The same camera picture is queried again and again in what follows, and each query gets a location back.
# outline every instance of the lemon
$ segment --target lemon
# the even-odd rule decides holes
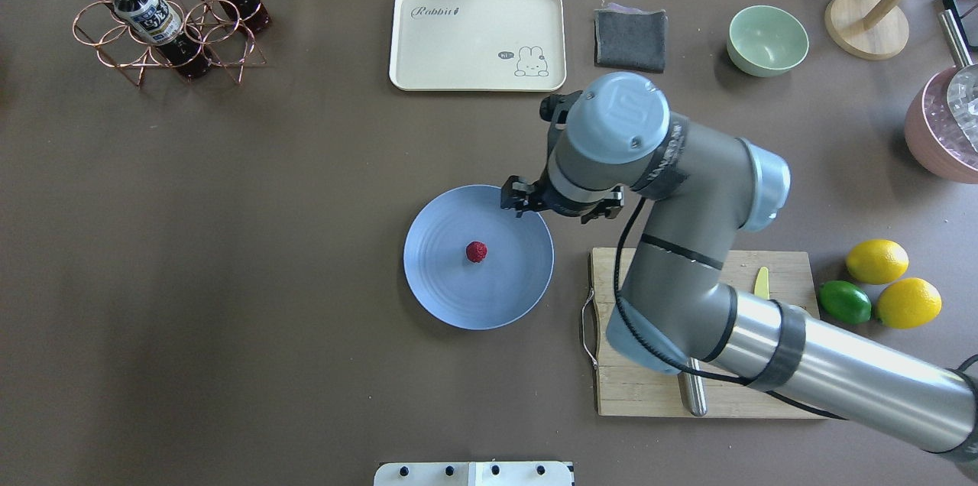
[[[889,239],[867,239],[846,255],[846,268],[865,284],[889,284],[901,277],[909,259],[899,243]]]
[[[818,302],[825,312],[845,323],[863,323],[873,314],[866,291],[844,280],[823,283],[818,289]]]
[[[896,329],[923,326],[940,311],[941,295],[937,288],[919,277],[895,281],[883,289],[876,301],[877,316],[885,325]]]

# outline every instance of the red raspberry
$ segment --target red raspberry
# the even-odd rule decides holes
[[[481,263],[486,258],[486,253],[489,253],[489,249],[481,241],[474,241],[465,247],[465,257],[474,263]]]

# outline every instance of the wooden stand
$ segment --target wooden stand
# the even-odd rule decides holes
[[[901,0],[832,0],[825,29],[839,47],[866,60],[885,60],[904,50],[909,39]]]

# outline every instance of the cable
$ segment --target cable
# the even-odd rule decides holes
[[[845,419],[845,417],[836,416],[835,413],[825,412],[825,410],[820,410],[818,408],[814,408],[814,406],[809,406],[807,403],[801,403],[801,402],[798,402],[797,400],[790,399],[789,397],[787,397],[787,396],[785,396],[783,394],[776,393],[775,391],[772,391],[772,390],[769,390],[768,392],[765,392],[764,394],[767,394],[768,396],[771,396],[773,399],[780,400],[783,403],[787,403],[787,405],[792,406],[793,408],[804,410],[805,412],[808,412],[808,413],[814,413],[814,414],[816,414],[816,416],[828,417],[829,420],[848,421],[847,419]]]
[[[633,225],[635,225],[635,221],[636,219],[639,218],[639,214],[642,213],[642,208],[645,205],[646,205],[646,198],[643,197],[642,199],[639,200],[639,204],[636,205],[635,211],[632,211],[632,215],[631,217],[628,218],[628,222],[625,222],[625,228],[622,229],[621,236],[620,238],[618,238],[618,246],[615,246],[614,283],[611,284],[611,287],[614,288],[614,305],[615,305],[615,309],[617,309],[618,311],[618,316],[621,316],[622,322],[625,322],[625,327],[627,327],[628,332],[632,334],[633,339],[638,341],[638,343],[643,347],[643,349],[646,349],[651,355],[653,355],[656,358],[659,358],[659,360],[664,361],[666,364],[671,365],[672,367],[677,368],[677,370],[684,372],[684,374],[698,375],[699,377],[714,379],[714,381],[723,381],[727,383],[736,383],[739,385],[747,386],[751,382],[750,379],[738,377],[737,375],[712,374],[712,372],[710,371],[694,370],[694,368],[690,368],[688,365],[680,363],[680,361],[674,361],[673,358],[666,356],[660,350],[657,350],[652,345],[650,345],[649,341],[646,341],[642,337],[642,334],[639,334],[638,330],[635,329],[635,326],[632,324],[632,319],[630,319],[629,316],[625,313],[625,307],[622,302],[623,299],[621,298],[621,288],[619,283],[619,278],[621,277],[621,252],[623,249],[625,249],[625,240],[628,238],[629,232],[632,231],[632,227]],[[978,361],[978,355],[974,356],[974,360]],[[825,410],[814,408],[812,406],[807,405],[806,403],[798,402],[797,400],[787,398],[785,395],[781,395],[773,391],[767,391],[766,394],[782,402],[788,403],[790,406],[793,406],[794,408],[804,410],[805,412],[814,413],[816,414],[816,416],[829,417],[829,419],[833,419],[833,420],[846,420],[845,417],[836,416],[835,413],[825,412]]]
[[[965,371],[967,371],[968,368],[971,368],[971,365],[973,365],[975,361],[978,361],[978,354],[975,354],[971,358],[968,358],[963,363],[961,363],[961,365],[958,365],[957,370],[960,371],[961,374],[963,374]]]

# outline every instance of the table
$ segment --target table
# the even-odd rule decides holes
[[[143,89],[74,43],[83,0],[0,0],[0,483],[370,484],[381,462],[559,458],[577,483],[965,484],[947,462],[853,423],[599,417],[578,341],[591,247],[624,221],[548,214],[552,284],[525,318],[463,332],[401,267],[445,190],[537,175],[533,93],[405,93],[387,79],[393,0],[265,0],[269,65],[233,86],[150,72]],[[565,1],[568,76],[594,67],[593,9]],[[975,352],[978,191],[902,140],[912,96],[950,66],[935,0],[905,0],[908,47],[831,43],[829,0],[605,0],[664,8],[678,110],[782,155],[793,191],[737,249],[803,250],[816,281],[891,238],[944,311],[856,331],[953,367]],[[811,37],[789,75],[724,54],[747,5]],[[624,213],[635,200],[629,199]]]

